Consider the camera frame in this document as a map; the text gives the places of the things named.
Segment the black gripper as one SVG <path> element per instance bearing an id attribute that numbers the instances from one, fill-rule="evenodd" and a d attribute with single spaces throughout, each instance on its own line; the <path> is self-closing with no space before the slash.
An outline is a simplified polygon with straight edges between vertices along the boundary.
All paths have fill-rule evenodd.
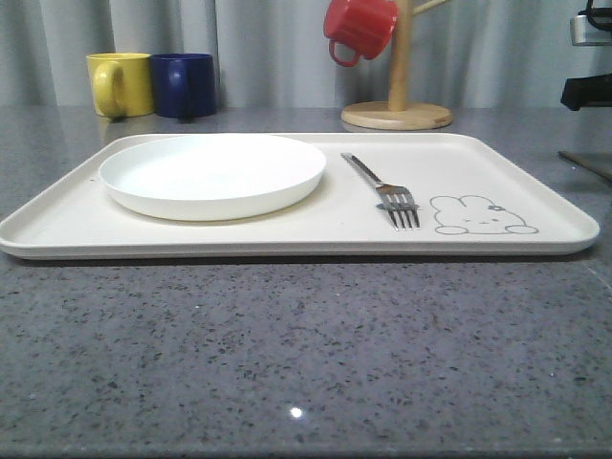
<path id="1" fill-rule="evenodd" d="M 583 10 L 570 20 L 570 35 L 575 47 L 611 46 L 611 8 L 595 7 L 588 0 Z M 584 107 L 611 106 L 611 75 L 568 78 L 560 102 L 571 111 Z"/>

